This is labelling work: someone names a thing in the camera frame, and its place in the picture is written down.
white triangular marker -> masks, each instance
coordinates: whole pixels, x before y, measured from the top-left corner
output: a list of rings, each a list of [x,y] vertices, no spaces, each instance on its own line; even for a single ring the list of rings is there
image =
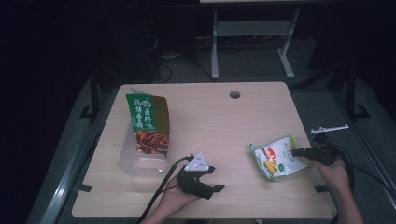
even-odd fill
[[[204,154],[200,152],[186,167],[184,167],[184,170],[187,172],[208,171],[209,166],[207,166]]]

table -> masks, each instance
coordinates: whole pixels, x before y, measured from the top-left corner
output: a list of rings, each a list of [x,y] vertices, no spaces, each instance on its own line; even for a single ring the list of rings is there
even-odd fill
[[[332,218],[329,193],[316,193],[323,181],[305,168],[270,183],[248,145],[294,134],[310,147],[288,87],[282,82],[141,84],[121,86],[73,207],[75,217],[140,217],[161,178],[132,178],[118,166],[130,124],[125,94],[143,91],[167,99],[170,115],[169,164],[203,152],[216,167],[201,181],[225,188],[210,200],[189,204],[174,218]],[[240,97],[230,97],[238,91]]]

clear plastic tray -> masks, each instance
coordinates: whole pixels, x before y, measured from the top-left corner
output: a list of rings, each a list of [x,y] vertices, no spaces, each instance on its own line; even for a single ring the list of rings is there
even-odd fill
[[[163,154],[138,152],[136,145],[136,137],[130,123],[122,145],[119,166],[131,177],[164,177],[167,172],[166,157]]]

white desk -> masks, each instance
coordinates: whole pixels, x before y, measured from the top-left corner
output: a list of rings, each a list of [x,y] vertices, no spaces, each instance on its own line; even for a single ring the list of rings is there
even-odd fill
[[[248,145],[269,143],[294,134],[300,147],[310,147],[304,127],[284,83],[208,83],[125,85],[119,90],[92,162],[83,181],[75,217],[140,217],[161,178],[129,177],[118,166],[130,122],[125,94],[132,88],[168,101],[169,164],[199,152],[216,167],[201,181],[225,188],[210,200],[189,204],[175,218],[332,218],[336,211],[315,168],[306,168],[270,183]],[[230,97],[239,91],[238,99]]]

green food package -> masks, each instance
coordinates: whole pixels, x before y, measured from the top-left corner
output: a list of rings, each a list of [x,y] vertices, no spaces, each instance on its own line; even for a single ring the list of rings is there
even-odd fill
[[[126,94],[136,137],[136,150],[163,154],[169,145],[169,112],[166,99],[148,94]]]
[[[300,171],[309,165],[306,158],[291,155],[291,151],[298,148],[293,135],[257,148],[252,144],[249,147],[262,173],[270,181]]]

